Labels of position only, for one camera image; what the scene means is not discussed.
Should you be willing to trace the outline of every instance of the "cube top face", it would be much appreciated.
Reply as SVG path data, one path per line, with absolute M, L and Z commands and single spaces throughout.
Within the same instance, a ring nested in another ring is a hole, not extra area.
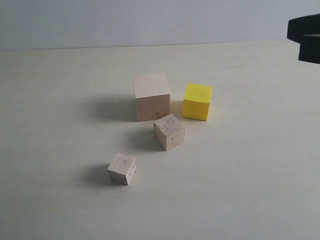
M 158 119 L 154 122 L 154 124 L 165 136 L 170 136 L 185 128 L 183 124 L 172 113 L 161 119 Z
M 112 163 L 110 163 L 108 170 L 118 174 L 126 175 L 134 163 L 135 158 L 133 156 L 117 153 Z
M 212 90 L 212 86 L 189 83 L 186 88 L 184 99 L 193 102 L 210 104 Z
M 134 77 L 133 88 L 136 99 L 170 94 L 164 72 Z

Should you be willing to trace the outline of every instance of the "wooden cube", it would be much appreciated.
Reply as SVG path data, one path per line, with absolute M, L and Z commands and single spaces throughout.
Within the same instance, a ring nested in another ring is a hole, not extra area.
M 128 185 L 136 170 L 135 158 L 117 153 L 107 171 L 112 181 Z
M 160 119 L 170 113 L 170 90 L 163 72 L 134 77 L 133 88 L 139 122 Z
M 172 113 L 155 121 L 153 128 L 155 139 L 166 151 L 185 140 L 186 128 Z
M 207 121 L 212 89 L 212 86 L 188 84 L 183 100 L 182 116 Z

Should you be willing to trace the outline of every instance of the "cube face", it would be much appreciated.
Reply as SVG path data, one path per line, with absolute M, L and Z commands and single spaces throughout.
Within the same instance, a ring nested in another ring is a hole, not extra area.
M 182 116 L 207 121 L 209 116 L 212 86 L 188 84 L 183 100 Z
M 135 100 L 139 122 L 157 120 L 170 113 L 170 95 L 150 96 Z
M 207 121 L 210 103 L 183 100 L 182 116 L 189 119 Z
M 170 90 L 166 75 L 145 74 L 133 78 L 138 121 L 160 119 L 170 113 Z
M 107 171 L 111 180 L 128 185 L 136 170 L 135 158 L 117 153 Z
M 173 114 L 155 121 L 153 127 L 154 137 L 166 151 L 183 143 L 185 140 L 186 128 Z

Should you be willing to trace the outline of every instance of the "large wooden cube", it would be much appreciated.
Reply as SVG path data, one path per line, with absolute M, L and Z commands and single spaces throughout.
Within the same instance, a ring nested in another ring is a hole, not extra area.
M 185 140 L 186 127 L 173 114 L 155 121 L 153 128 L 155 139 L 158 140 L 166 151 Z
M 117 153 L 107 171 L 112 181 L 128 185 L 136 170 L 135 158 Z
M 170 113 L 170 90 L 163 72 L 134 77 L 133 88 L 139 122 L 157 120 Z
M 182 116 L 207 121 L 212 90 L 212 86 L 188 84 L 183 100 Z

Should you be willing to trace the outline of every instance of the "yellow cube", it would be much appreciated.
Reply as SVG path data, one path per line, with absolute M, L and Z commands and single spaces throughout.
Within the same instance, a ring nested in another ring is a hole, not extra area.
M 189 83 L 183 100 L 182 116 L 207 121 L 212 89 L 212 86 Z

